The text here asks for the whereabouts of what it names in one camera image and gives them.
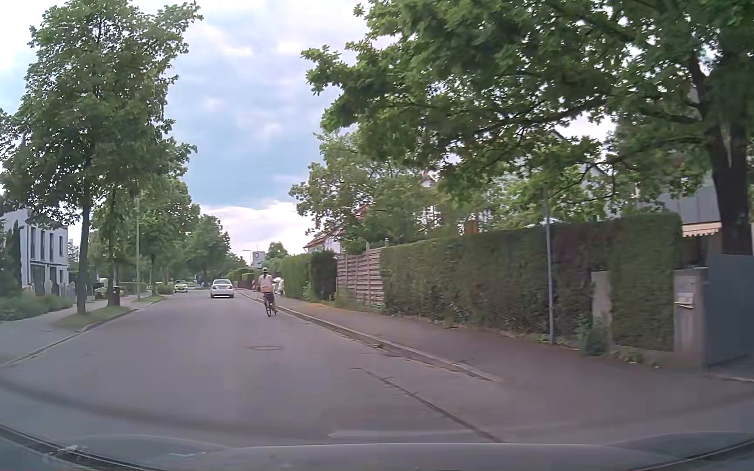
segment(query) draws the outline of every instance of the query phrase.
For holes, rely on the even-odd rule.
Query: road sign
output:
[[[267,258],[267,252],[252,252],[252,268],[260,268]]]

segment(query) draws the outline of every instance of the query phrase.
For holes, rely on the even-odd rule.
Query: awning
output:
[[[683,237],[711,236],[720,230],[720,221],[683,224]]]

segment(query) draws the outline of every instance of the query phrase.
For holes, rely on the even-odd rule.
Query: windshield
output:
[[[0,439],[754,471],[754,0],[0,0]]]

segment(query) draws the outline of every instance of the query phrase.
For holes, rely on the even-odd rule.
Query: sign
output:
[[[694,306],[694,293],[677,293],[676,296],[677,300],[674,301],[674,304],[678,304],[682,307],[693,307]]]
[[[260,268],[267,259],[267,252],[252,252],[252,268]]]

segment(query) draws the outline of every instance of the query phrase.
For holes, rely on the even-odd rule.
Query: trash bin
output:
[[[120,305],[120,286],[113,286],[112,287],[112,293],[110,294],[112,296],[110,304],[118,306]]]

